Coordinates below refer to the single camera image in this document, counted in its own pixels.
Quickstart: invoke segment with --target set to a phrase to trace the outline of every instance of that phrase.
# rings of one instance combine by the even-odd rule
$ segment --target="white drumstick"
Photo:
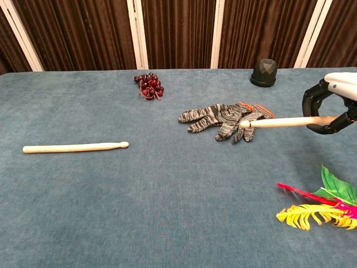
[[[27,154],[37,152],[84,152],[84,151],[100,151],[111,150],[116,148],[127,148],[129,143],[123,142],[106,142],[106,143],[90,143],[90,144],[72,144],[72,145],[40,145],[40,146],[24,146],[22,151]]]
[[[313,116],[313,117],[293,117],[293,118],[273,118],[256,121],[242,121],[240,126],[247,127],[297,127],[308,124],[329,125],[337,116]]]

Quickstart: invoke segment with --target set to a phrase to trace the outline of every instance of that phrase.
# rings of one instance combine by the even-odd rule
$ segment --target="knit glove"
[[[251,112],[251,106],[241,105],[241,103],[216,104],[207,108],[188,110],[182,113],[178,120],[185,123],[200,119],[188,127],[187,131],[191,133],[198,133],[212,126],[221,126],[216,135],[216,140],[222,141],[237,131],[239,120]]]
[[[274,114],[269,111],[267,108],[264,106],[261,106],[259,104],[253,105],[254,111],[244,117],[242,117],[239,122],[248,120],[248,121],[256,121],[259,119],[271,119],[274,118]],[[255,127],[249,127],[249,128],[241,128],[241,126],[238,127],[237,133],[233,137],[233,142],[232,143],[237,143],[240,141],[242,138],[246,142],[252,141],[254,134],[255,134],[256,128]]]

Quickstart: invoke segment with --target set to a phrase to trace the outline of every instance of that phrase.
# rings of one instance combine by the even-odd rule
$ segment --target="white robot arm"
[[[348,111],[340,115],[329,125],[307,125],[320,134],[337,133],[357,120],[357,73],[330,73],[312,88],[305,91],[302,100],[304,116],[319,116],[322,101],[332,94],[339,95],[348,107]]]

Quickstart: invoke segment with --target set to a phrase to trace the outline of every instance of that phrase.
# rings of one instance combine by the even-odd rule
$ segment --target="wall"
[[[261,58],[292,68],[312,44],[306,33],[316,8],[331,1],[3,0],[15,8],[44,71],[136,69],[138,62],[209,68],[215,46],[218,68],[252,68]],[[357,1],[333,0],[327,10],[306,66],[357,66]],[[30,71],[3,12],[0,27],[0,74]]]

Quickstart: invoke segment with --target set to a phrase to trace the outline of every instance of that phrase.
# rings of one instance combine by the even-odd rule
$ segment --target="yellow feather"
[[[310,230],[309,217],[317,222],[318,225],[322,225],[321,220],[315,215],[318,213],[325,222],[335,220],[335,226],[348,227],[347,230],[357,227],[357,219],[341,217],[345,212],[341,209],[334,208],[331,205],[292,205],[290,208],[283,209],[277,214],[279,221],[286,221],[287,225],[301,230]]]

